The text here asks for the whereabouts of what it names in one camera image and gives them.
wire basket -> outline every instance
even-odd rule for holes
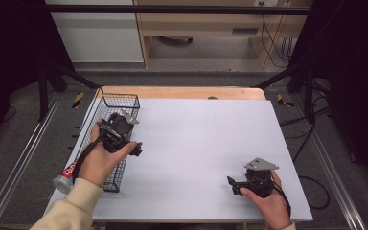
[[[124,111],[136,119],[137,114],[139,113],[139,108],[140,104],[137,95],[103,93],[98,106],[96,108],[94,107],[91,108],[91,111],[95,110],[93,118],[90,121],[85,121],[89,123],[89,128],[88,131],[85,133],[85,136],[83,137],[82,144],[80,146],[79,153],[76,159],[83,152],[83,149],[89,145],[91,129],[100,119],[108,120],[110,115],[115,112],[123,116]],[[126,136],[128,140],[130,140],[131,132]],[[126,164],[127,158],[124,158],[115,167],[115,169],[112,171],[112,174],[107,178],[107,180],[103,184],[104,191],[119,193]]]

white cabinet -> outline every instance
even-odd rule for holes
[[[46,0],[47,4],[132,5],[128,0]],[[52,13],[73,62],[143,62],[133,13]]]

white table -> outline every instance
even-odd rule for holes
[[[95,221],[262,220],[254,204],[233,195],[226,179],[229,175],[244,181],[243,166],[256,157],[280,167],[277,173],[291,218],[312,220],[270,101],[140,99],[140,105],[140,124],[131,140],[143,142],[143,152],[127,158],[121,191],[103,195],[94,210]],[[86,131],[83,127],[80,136]],[[63,197],[55,190],[50,203]]]

hand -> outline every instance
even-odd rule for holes
[[[99,135],[100,128],[98,125],[94,125],[91,130],[91,142],[94,142]],[[133,151],[136,144],[136,142],[130,142],[118,151],[109,153],[104,148],[103,143],[99,142],[83,161],[80,167],[79,178],[88,180],[101,187],[119,162]]]
[[[274,170],[271,170],[271,176],[273,177],[273,181],[281,188],[282,183],[280,177]],[[292,225],[288,216],[286,202],[277,191],[273,190],[271,195],[266,198],[261,198],[245,188],[241,188],[240,191],[244,196],[256,204],[266,224],[271,229],[285,229]]]

gray floor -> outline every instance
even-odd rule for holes
[[[281,71],[282,68],[268,66],[260,68],[251,52],[247,38],[197,38],[192,44],[182,41],[156,39],[153,44],[148,69],[137,65],[112,65],[105,68],[80,66],[80,73],[86,78],[110,85],[211,85],[250,86],[260,83]],[[50,93],[58,97],[58,106],[45,129],[28,167],[14,190],[6,209],[0,216],[0,229],[22,229],[36,222],[44,212],[54,188],[51,180],[64,167],[72,147],[75,145],[83,115],[94,95],[94,90],[65,77],[69,84],[64,93]],[[271,100],[279,122],[299,118],[298,107],[277,103],[281,94],[285,102],[298,104],[299,94],[289,95],[285,86],[288,79],[276,82],[264,92]],[[84,92],[78,108],[72,108],[75,97]],[[315,110],[326,107],[323,99],[316,101]],[[0,126],[0,191],[3,188],[16,160],[21,155],[35,127],[38,125],[38,87],[31,84],[19,89],[11,96],[13,108],[7,114],[8,120]],[[306,123],[299,122],[282,126],[287,145],[293,157],[304,141],[299,136],[308,131]],[[332,116],[328,113],[316,117],[315,133],[321,140],[326,153],[332,159],[343,185],[352,198],[360,217],[368,229],[368,171],[365,166],[354,164],[350,150],[340,136]],[[324,210],[311,209],[314,221],[298,223],[299,229],[351,229],[346,214],[341,208],[338,195],[333,192],[332,183],[318,158],[318,149],[312,137],[304,146],[295,162],[300,175],[309,176],[321,182],[331,195],[330,205]],[[301,179],[309,203],[322,206],[326,195],[321,187],[307,179]],[[261,225],[250,229],[261,229]]]

